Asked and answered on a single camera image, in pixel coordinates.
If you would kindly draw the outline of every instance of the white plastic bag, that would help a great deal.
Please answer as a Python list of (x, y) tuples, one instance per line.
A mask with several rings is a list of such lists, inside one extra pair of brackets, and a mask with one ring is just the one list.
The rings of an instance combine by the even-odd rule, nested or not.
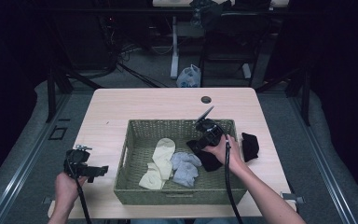
[(176, 80), (176, 85), (179, 88), (197, 88), (200, 86), (201, 73), (200, 69), (191, 64), (190, 67), (183, 69)]

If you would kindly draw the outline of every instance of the light wood table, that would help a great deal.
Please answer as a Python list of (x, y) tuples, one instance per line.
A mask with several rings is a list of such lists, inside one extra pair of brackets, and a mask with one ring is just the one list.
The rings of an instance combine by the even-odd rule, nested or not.
[[(212, 101), (204, 104), (201, 101), (203, 96), (211, 97)], [(89, 166), (109, 165), (105, 176), (96, 177), (94, 183), (84, 185), (90, 217), (234, 217), (230, 205), (123, 205), (113, 192), (129, 119), (197, 119), (212, 105), (214, 109), (208, 118), (233, 119), (240, 146), (241, 133), (257, 136), (260, 145), (258, 159), (249, 161), (249, 167), (277, 193), (290, 193), (253, 89), (101, 89), (94, 92), (74, 144), (93, 148)], [(238, 210), (243, 217), (261, 216), (249, 192), (241, 199)], [(70, 218), (84, 218), (79, 200)]]

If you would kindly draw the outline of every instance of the black chair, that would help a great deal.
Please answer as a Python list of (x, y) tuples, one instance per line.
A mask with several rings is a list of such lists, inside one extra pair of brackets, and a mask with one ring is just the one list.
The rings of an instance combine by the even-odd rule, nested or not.
[(238, 63), (239, 70), (245, 63), (250, 63), (252, 70), (248, 86), (251, 87), (261, 43), (270, 24), (266, 16), (223, 12), (215, 27), (204, 34), (199, 62), (200, 86), (203, 86), (205, 62), (208, 62)]

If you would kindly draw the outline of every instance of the basket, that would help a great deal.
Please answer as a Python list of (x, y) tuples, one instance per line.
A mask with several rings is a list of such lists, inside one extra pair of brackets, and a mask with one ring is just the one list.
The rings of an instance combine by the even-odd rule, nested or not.
[[(215, 120), (226, 133), (237, 136), (233, 120)], [(149, 119), (130, 120), (121, 159), (117, 169), (114, 193), (123, 204), (230, 204), (228, 199), (225, 168), (206, 172), (198, 167), (194, 188), (187, 188), (168, 180), (163, 189), (144, 189), (139, 181), (147, 171), (156, 144), (161, 138), (170, 138), (175, 143), (175, 152), (192, 153), (186, 145), (189, 140), (198, 140), (202, 133), (196, 131), (195, 120)], [(246, 188), (230, 174), (231, 191), (238, 203)]]

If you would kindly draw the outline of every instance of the table hole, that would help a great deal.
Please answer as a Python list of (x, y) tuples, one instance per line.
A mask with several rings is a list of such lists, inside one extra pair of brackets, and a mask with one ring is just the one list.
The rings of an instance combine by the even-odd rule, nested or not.
[(209, 96), (202, 96), (201, 101), (205, 104), (209, 104), (212, 101), (212, 99)]

